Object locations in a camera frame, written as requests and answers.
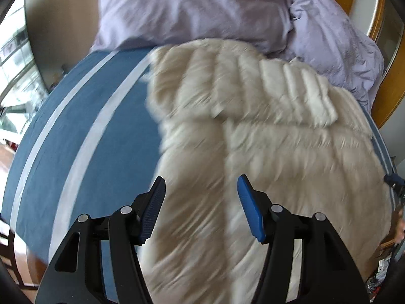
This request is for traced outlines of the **beige quilted down jacket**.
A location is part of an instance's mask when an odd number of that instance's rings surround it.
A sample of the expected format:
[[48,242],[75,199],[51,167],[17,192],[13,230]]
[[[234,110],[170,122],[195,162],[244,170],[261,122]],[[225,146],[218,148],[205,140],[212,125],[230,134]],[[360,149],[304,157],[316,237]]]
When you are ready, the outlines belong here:
[[148,110],[166,196],[140,264],[155,303],[249,303],[266,247],[237,194],[246,175],[290,212],[325,213],[361,275],[392,203],[356,98],[299,61],[204,39],[149,53]]

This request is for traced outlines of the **blue striped bed sheet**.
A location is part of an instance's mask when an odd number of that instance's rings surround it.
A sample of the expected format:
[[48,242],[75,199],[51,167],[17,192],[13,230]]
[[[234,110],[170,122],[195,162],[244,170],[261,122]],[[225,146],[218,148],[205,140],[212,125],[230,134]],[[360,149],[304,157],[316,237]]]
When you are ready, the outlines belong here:
[[[80,215],[110,216],[159,177],[161,133],[147,103],[153,50],[89,54],[51,92],[23,136],[4,214],[47,267]],[[361,109],[380,160],[385,147]]]

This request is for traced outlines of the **right purple pillow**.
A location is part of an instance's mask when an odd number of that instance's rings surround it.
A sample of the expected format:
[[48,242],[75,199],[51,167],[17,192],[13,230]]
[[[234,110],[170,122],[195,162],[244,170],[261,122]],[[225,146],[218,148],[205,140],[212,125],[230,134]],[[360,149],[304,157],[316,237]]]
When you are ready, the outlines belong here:
[[371,111],[384,73],[378,46],[334,0],[292,0],[293,29],[283,58],[298,58]]

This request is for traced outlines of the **purple pillow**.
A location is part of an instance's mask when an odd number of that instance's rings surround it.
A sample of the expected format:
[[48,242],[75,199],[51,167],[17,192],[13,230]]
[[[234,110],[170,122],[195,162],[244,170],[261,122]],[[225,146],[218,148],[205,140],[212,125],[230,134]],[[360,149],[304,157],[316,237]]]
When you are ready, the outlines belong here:
[[371,111],[384,73],[378,46],[334,0],[292,0],[293,29],[283,58],[298,58]]
[[245,41],[282,51],[292,30],[292,0],[98,0],[93,51],[181,44],[197,39]]

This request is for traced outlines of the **wooden framed glass door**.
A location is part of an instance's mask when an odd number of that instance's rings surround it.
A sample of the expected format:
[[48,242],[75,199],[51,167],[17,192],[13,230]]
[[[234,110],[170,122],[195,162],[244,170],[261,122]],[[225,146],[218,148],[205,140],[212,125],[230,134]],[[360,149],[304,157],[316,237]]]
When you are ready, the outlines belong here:
[[404,0],[335,0],[380,48],[384,75],[371,115],[382,128],[404,103]]

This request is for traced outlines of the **left purple pillow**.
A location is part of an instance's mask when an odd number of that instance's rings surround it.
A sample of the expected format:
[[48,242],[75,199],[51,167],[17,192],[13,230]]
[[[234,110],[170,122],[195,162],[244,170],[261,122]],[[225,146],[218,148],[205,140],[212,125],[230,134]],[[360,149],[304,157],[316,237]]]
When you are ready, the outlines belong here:
[[292,30],[292,0],[98,0],[93,51],[181,44],[197,39],[245,41],[282,51]]

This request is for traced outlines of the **window with frame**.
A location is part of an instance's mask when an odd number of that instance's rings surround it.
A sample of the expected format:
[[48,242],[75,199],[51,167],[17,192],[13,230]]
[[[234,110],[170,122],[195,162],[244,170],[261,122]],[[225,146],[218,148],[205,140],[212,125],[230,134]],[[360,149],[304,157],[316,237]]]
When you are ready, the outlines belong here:
[[25,0],[15,0],[1,22],[1,130],[23,135],[49,95],[27,32]]

